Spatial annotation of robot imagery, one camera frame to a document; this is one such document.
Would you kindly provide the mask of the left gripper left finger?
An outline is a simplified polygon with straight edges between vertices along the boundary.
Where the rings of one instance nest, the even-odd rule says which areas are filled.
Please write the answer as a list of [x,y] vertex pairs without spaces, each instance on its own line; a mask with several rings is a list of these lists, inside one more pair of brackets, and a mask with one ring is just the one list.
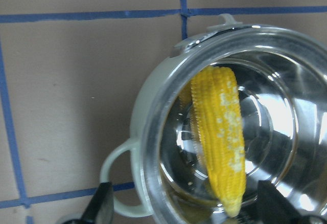
[[81,218],[76,223],[109,224],[114,215],[113,186],[111,182],[100,183]]

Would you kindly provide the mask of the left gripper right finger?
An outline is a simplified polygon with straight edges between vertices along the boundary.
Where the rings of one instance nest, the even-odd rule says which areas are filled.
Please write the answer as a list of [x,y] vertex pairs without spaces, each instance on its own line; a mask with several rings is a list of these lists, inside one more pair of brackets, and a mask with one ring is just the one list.
[[326,223],[317,215],[301,215],[270,181],[258,182],[256,207],[262,223]]

